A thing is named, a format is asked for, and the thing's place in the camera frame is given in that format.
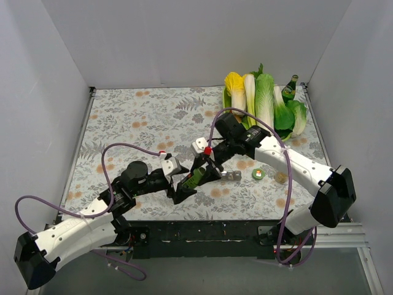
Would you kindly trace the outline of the green pill bottle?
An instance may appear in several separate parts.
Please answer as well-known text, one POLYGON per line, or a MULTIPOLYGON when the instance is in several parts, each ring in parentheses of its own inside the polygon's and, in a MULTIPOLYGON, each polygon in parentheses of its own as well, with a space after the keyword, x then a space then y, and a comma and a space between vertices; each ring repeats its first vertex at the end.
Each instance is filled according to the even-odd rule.
POLYGON ((203 167, 196 168, 180 181, 179 185, 186 189, 194 189, 198 186, 205 172, 206 170, 203 167))

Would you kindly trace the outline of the grey weekly pill organizer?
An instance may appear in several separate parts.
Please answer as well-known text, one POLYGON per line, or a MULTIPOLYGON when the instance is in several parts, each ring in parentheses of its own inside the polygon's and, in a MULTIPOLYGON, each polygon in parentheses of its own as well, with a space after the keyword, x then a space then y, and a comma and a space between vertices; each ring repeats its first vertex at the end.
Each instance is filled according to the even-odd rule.
POLYGON ((221 172, 222 181, 241 181, 242 174, 239 170, 224 170, 221 172))

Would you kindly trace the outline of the green bottle cap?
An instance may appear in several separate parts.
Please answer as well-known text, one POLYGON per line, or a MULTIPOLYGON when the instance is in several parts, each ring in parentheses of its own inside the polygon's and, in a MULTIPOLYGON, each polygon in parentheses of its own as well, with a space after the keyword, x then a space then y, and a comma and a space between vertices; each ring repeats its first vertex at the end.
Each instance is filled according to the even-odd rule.
POLYGON ((262 180, 265 177, 265 172, 261 168, 253 169, 252 178, 255 180, 262 180))

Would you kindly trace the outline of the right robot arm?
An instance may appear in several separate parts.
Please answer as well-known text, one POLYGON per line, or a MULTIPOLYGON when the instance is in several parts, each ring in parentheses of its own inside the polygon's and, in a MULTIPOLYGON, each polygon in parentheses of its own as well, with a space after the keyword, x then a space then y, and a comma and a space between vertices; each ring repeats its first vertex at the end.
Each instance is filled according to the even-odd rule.
POLYGON ((219 116, 214 127, 224 139, 221 143, 210 147, 205 138, 198 138, 191 145, 195 155, 192 168, 206 165, 201 184, 218 180, 223 163, 239 154, 278 171, 291 172, 292 179, 314 197, 311 203, 284 214, 279 224, 263 235, 266 242, 276 243, 280 240, 289 245, 300 234, 320 224, 334 228, 356 201, 352 174, 348 168, 342 165, 338 168, 328 167, 291 148, 283 148, 269 131, 257 125, 245 129, 231 113, 219 116))

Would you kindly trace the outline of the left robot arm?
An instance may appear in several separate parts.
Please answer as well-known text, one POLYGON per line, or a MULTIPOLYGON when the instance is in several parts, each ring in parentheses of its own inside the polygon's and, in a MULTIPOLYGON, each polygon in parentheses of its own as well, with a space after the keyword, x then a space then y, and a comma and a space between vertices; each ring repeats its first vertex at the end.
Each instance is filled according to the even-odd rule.
POLYGON ((42 232, 19 236, 14 260, 28 289, 45 285, 67 263, 97 247, 139 242, 139 231, 131 229, 124 213, 136 206, 137 196, 153 192, 165 191, 174 203, 183 201, 172 180, 179 174, 191 176, 175 158, 162 160, 162 167, 152 172, 146 163, 134 161, 110 189, 82 210, 82 218, 68 218, 42 232))

